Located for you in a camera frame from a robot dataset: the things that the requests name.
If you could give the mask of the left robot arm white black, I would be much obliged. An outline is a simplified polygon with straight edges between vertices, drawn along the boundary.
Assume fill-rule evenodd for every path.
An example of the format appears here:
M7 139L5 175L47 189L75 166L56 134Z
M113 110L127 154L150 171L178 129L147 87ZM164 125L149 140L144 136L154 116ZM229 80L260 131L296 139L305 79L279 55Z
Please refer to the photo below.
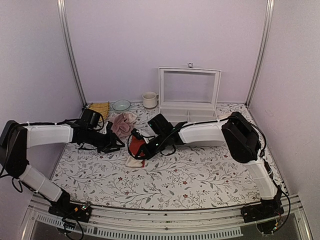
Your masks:
M70 217L75 211L70 194L30 165L27 150L36 146L68 143L89 144L98 153L115 152L125 146L110 128L106 133L101 133L80 120L23 124L10 120L0 136L0 172L7 173L42 195L63 217Z

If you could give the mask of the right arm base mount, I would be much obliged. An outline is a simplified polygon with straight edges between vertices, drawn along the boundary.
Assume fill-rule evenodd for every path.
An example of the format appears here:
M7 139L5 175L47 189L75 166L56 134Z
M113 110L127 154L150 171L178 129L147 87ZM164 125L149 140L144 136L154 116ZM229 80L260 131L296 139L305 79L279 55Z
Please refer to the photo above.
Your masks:
M257 230L262 235L274 234L283 223L282 214L284 213L282 204L276 203L246 204L240 210L245 223L262 221L256 224Z

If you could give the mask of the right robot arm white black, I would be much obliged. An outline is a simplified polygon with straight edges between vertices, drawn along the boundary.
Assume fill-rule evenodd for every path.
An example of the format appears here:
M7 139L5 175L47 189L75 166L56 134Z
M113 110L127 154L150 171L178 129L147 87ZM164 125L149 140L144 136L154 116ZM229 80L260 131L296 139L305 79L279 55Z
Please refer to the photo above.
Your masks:
M282 190L274 180L273 171L265 160L266 144L261 143L262 131L248 122L240 112L232 112L224 119L195 123L186 121L172 125L159 113L147 123L154 136L144 136L137 129L131 131L127 149L136 160L149 160L166 147L201 142L225 142L231 157L243 164L251 174L260 193L258 213L269 218L281 207Z

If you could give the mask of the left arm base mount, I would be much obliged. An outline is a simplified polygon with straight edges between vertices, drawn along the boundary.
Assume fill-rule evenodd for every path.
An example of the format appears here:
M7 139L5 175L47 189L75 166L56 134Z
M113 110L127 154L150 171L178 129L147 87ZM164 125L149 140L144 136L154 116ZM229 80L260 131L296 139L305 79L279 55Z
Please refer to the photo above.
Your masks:
M88 223L92 214L92 207L89 203L53 202L48 212L63 219L73 219L79 222Z

